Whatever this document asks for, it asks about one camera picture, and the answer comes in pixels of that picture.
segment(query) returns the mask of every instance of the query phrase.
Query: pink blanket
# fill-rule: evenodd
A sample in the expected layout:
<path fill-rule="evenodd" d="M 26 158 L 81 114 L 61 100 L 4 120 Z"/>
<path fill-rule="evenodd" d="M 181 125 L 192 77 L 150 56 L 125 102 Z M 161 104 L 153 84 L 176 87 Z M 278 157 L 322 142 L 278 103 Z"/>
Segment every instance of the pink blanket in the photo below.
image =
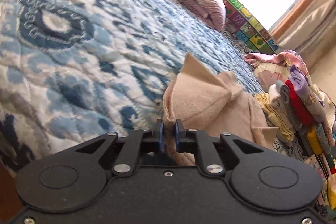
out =
<path fill-rule="evenodd" d="M 287 65 L 288 67 L 295 65 L 305 75 L 308 74 L 308 69 L 305 63 L 291 52 L 281 52 L 279 54 L 272 54 L 272 55 L 251 52 L 246 56 L 244 56 L 244 59 L 245 62 L 247 63 L 256 63 L 258 61 L 261 61 L 277 65 L 281 65 L 281 63 L 284 63 L 284 65 Z"/>

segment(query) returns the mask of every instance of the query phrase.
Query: clothing pile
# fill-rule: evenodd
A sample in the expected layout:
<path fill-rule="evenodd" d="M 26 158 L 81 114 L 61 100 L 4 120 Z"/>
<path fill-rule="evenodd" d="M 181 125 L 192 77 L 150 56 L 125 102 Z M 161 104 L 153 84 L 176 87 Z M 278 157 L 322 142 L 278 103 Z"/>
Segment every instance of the clothing pile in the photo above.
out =
<path fill-rule="evenodd" d="M 268 125 L 279 127 L 273 147 L 312 165 L 323 181 L 319 205 L 329 211 L 335 209 L 335 105 L 312 83 L 305 63 L 294 51 L 278 55 L 249 53 L 245 61 L 255 67 L 265 91 L 254 97 Z"/>
<path fill-rule="evenodd" d="M 212 74 L 190 53 L 163 95 L 167 153 L 178 165 L 195 165 L 194 155 L 176 152 L 173 128 L 181 119 L 185 128 L 205 130 L 212 137 L 223 132 L 269 149 L 278 127 L 268 127 L 261 107 L 252 94 L 244 92 L 232 71 Z"/>

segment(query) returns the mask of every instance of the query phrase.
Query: red cloth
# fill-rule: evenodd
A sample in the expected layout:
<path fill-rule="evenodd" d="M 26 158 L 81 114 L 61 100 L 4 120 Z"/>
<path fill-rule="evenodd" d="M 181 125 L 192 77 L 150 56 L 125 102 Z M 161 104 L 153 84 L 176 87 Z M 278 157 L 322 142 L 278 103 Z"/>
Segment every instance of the red cloth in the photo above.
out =
<path fill-rule="evenodd" d="M 295 93 L 294 87 L 290 80 L 285 83 L 289 88 L 289 98 L 290 104 L 293 108 L 294 113 L 298 116 L 303 126 L 309 126 L 314 124 L 314 118 L 310 112 L 306 109 L 304 103 L 301 101 L 300 97 Z"/>

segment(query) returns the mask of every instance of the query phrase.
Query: metal rivet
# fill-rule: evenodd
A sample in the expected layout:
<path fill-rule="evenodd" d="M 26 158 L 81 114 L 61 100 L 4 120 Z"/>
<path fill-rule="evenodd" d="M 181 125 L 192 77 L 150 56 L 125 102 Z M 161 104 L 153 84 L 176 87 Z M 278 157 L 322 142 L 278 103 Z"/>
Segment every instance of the metal rivet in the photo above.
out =
<path fill-rule="evenodd" d="M 207 170 L 209 173 L 220 173 L 223 171 L 223 167 L 218 164 L 210 164 L 207 166 Z"/>
<path fill-rule="evenodd" d="M 118 173 L 127 173 L 131 170 L 131 167 L 127 164 L 118 164 L 113 169 Z"/>
<path fill-rule="evenodd" d="M 35 221 L 31 217 L 26 217 L 24 220 L 24 224 L 35 224 Z"/>
<path fill-rule="evenodd" d="M 302 220 L 301 224 L 313 224 L 313 220 L 309 217 Z"/>
<path fill-rule="evenodd" d="M 167 171 L 163 173 L 166 177 L 171 177 L 174 173 L 171 171 Z"/>

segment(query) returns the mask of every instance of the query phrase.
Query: quilted bedspread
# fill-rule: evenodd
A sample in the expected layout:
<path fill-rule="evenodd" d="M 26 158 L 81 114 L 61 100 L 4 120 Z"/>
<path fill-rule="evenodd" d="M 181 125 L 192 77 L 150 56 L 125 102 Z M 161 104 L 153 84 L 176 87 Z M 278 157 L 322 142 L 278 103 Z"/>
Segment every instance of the quilted bedspread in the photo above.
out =
<path fill-rule="evenodd" d="M 190 51 L 261 87 L 227 38 L 171 0 L 0 0 L 0 157 L 31 160 L 161 117 Z"/>

